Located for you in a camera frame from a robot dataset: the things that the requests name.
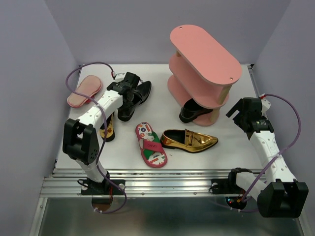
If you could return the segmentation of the black patent loafer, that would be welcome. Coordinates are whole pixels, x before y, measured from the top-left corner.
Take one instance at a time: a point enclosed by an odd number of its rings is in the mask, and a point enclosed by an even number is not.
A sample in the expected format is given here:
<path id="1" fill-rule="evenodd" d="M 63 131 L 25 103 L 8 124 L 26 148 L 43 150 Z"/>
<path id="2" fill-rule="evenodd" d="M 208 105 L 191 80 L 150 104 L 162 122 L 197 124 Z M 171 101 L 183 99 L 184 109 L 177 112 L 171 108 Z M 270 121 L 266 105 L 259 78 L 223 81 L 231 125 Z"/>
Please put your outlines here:
<path id="1" fill-rule="evenodd" d="M 180 110 L 179 119 L 183 123 L 189 123 L 201 115 L 211 113 L 213 110 L 197 104 L 194 99 L 188 100 Z"/>
<path id="2" fill-rule="evenodd" d="M 133 92 L 133 100 L 118 109 L 118 119 L 121 121 L 129 121 L 136 108 L 148 99 L 151 88 L 151 81 L 145 81 L 138 85 Z"/>

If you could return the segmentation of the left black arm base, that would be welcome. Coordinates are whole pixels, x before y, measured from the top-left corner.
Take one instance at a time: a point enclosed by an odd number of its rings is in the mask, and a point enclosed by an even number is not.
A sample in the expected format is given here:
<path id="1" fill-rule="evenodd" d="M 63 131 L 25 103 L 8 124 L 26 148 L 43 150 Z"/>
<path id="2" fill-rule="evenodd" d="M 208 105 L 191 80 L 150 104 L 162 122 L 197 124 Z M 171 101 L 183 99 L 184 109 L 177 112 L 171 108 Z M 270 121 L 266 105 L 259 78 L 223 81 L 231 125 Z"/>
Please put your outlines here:
<path id="1" fill-rule="evenodd" d="M 78 179 L 77 183 L 81 186 L 81 195 L 83 196 L 122 196 L 122 190 L 119 190 L 113 184 L 104 180 L 102 183 L 94 182 L 88 178 Z"/>

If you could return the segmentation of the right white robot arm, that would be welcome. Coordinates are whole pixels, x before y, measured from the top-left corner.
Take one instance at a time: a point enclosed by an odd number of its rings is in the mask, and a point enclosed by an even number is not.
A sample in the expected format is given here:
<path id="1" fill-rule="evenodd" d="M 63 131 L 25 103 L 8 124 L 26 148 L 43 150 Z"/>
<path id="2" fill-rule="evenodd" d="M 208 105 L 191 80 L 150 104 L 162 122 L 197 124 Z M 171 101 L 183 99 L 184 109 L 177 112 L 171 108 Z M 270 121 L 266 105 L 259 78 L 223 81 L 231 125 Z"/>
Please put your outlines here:
<path id="1" fill-rule="evenodd" d="M 261 216 L 266 218 L 298 218 L 301 215 L 309 189 L 304 182 L 299 182 L 288 168 L 283 153 L 291 148 L 301 133 L 298 123 L 297 135 L 287 147 L 279 149 L 275 131 L 271 122 L 263 115 L 271 106 L 266 99 L 267 94 L 258 98 L 245 97 L 240 99 L 226 114 L 233 118 L 234 123 L 246 133 L 254 147 L 263 167 L 255 176 L 248 169 L 235 168 L 226 180 L 227 188 L 232 192 L 244 190 L 241 199 L 228 203 L 246 203 L 253 198 Z"/>

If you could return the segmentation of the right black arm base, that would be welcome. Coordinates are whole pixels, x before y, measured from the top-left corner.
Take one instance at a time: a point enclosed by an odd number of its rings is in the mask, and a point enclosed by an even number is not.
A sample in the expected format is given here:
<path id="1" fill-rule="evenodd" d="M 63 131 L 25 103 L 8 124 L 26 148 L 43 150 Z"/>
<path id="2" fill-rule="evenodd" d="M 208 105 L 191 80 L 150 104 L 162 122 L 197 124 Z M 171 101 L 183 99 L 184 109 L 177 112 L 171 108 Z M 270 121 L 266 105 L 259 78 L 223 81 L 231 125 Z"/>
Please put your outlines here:
<path id="1" fill-rule="evenodd" d="M 213 194 L 239 194 L 244 190 L 236 185 L 236 177 L 238 173 L 252 173 L 251 170 L 245 168 L 232 169 L 227 178 L 213 178 L 211 179 L 211 187 L 209 192 Z"/>

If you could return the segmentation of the gold metallic loafer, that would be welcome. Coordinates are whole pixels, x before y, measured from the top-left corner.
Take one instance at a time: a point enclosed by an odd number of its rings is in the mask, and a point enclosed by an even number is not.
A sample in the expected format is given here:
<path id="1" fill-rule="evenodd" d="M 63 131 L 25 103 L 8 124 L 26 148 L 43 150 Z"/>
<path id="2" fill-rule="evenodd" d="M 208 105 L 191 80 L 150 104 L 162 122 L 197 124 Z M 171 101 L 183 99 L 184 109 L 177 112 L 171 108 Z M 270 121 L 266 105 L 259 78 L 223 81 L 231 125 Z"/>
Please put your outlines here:
<path id="1" fill-rule="evenodd" d="M 215 146 L 217 137 L 190 130 L 169 129 L 162 133 L 160 142 L 163 148 L 179 149 L 188 153 L 200 153 Z"/>
<path id="2" fill-rule="evenodd" d="M 115 131 L 114 131 L 114 113 L 106 120 L 106 129 L 105 125 L 103 124 L 99 130 L 100 136 L 106 142 L 111 142 L 115 138 Z"/>

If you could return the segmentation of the upturned pink sole sandal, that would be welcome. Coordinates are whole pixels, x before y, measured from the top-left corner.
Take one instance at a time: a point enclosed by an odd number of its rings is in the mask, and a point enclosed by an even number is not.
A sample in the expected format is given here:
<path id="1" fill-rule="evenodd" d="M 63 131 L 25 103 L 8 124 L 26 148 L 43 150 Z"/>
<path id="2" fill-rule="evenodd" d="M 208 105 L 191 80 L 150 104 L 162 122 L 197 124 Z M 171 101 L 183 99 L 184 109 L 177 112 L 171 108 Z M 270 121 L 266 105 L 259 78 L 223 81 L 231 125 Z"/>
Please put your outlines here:
<path id="1" fill-rule="evenodd" d="M 83 79 L 75 92 L 94 98 L 101 89 L 102 81 L 100 78 L 95 75 L 89 75 Z M 72 108 L 79 108 L 85 103 L 89 103 L 89 99 L 84 96 L 71 93 L 71 95 L 67 98 L 67 103 Z"/>

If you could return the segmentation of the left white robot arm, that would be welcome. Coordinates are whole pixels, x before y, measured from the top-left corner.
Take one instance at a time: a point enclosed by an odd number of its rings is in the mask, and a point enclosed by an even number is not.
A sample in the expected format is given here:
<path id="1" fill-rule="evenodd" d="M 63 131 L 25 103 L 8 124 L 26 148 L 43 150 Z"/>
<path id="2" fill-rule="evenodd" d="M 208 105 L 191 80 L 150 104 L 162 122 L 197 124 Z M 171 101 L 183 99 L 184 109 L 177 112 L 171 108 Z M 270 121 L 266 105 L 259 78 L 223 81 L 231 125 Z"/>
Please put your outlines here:
<path id="1" fill-rule="evenodd" d="M 77 119 L 69 118 L 64 124 L 63 153 L 80 165 L 99 194 L 109 190 L 110 182 L 106 179 L 107 171 L 99 161 L 101 148 L 97 131 L 106 124 L 107 116 L 132 101 L 139 81 L 140 77 L 136 74 L 126 73 L 122 81 L 112 82 L 87 112 Z"/>

